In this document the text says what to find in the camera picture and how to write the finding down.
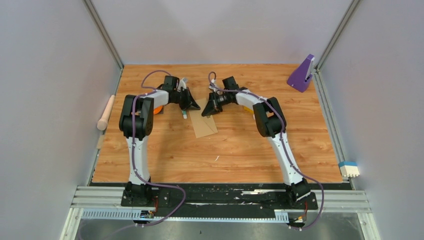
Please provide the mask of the brown paper envelope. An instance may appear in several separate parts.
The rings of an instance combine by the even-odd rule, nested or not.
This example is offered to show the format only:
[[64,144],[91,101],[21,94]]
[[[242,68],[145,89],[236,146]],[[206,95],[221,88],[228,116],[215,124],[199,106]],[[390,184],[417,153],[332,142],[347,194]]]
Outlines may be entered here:
[[189,116],[196,138],[206,137],[218,133],[218,129],[212,115],[202,116],[202,112],[207,104],[206,98],[196,99],[200,110],[190,110]]

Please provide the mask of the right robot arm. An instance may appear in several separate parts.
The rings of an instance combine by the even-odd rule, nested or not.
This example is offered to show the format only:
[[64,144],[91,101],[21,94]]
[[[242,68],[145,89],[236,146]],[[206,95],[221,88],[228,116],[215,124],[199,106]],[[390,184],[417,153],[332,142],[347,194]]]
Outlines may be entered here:
[[292,209],[301,207],[311,189],[290,148],[287,121],[278,100],[275,97],[262,97],[246,87],[239,87],[232,76],[222,80],[224,88],[219,88],[211,76],[208,76],[208,81],[211,93],[201,115],[208,117],[221,113],[223,106],[231,103],[252,110],[256,128],[262,137],[267,138],[274,150],[282,171],[283,183],[288,186],[286,204]]

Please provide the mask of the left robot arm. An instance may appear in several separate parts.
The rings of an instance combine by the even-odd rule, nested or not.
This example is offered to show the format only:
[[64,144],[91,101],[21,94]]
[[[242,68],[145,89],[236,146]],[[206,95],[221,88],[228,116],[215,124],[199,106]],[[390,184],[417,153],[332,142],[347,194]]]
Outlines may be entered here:
[[140,95],[128,94],[124,98],[119,130],[128,144],[130,174],[123,193],[127,200],[137,202],[142,207],[149,206],[153,201],[147,145],[154,126],[154,110],[168,104],[177,104],[182,111],[200,109],[187,81],[186,78],[167,75],[163,84],[153,91]]

